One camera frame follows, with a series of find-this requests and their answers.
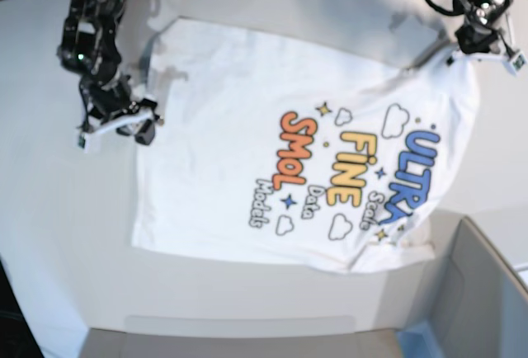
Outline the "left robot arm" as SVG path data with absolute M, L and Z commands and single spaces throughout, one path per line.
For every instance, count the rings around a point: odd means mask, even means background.
M 448 66 L 460 59 L 491 61 L 513 76 L 527 68 L 527 57 L 516 45 L 510 14 L 514 0 L 451 0 L 450 10 L 432 0 L 424 1 L 442 16 L 463 18 L 455 31 L 456 47 L 445 62 Z

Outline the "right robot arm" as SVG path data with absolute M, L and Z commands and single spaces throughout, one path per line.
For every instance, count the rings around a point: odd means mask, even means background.
M 82 119 L 78 146 L 108 131 L 150 145 L 163 118 L 158 103 L 136 97 L 123 72 L 116 36 L 127 0 L 70 0 L 57 55 L 61 66 L 79 76 Z

